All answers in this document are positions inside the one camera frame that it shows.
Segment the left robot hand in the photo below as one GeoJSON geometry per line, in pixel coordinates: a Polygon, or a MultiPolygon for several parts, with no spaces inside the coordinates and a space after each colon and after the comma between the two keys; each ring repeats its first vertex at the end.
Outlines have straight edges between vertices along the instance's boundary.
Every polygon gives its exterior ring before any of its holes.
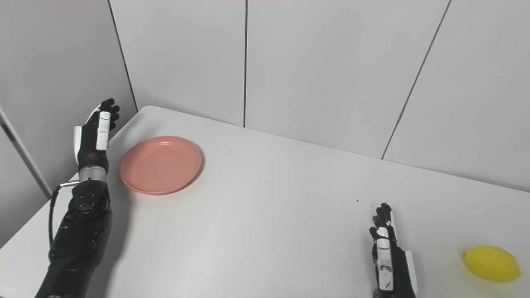
{"type": "Polygon", "coordinates": [[[108,172],[106,151],[110,134],[119,120],[120,107],[109,98],[96,107],[83,126],[74,128],[74,151],[78,170],[96,166],[108,172]]]}

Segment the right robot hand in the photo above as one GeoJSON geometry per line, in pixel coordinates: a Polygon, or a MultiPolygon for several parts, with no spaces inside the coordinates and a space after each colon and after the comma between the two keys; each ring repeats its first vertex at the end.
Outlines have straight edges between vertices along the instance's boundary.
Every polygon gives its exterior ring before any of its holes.
{"type": "Polygon", "coordinates": [[[386,202],[376,208],[369,228],[376,286],[373,298],[416,298],[418,281],[411,251],[400,247],[393,210],[386,202]]]}

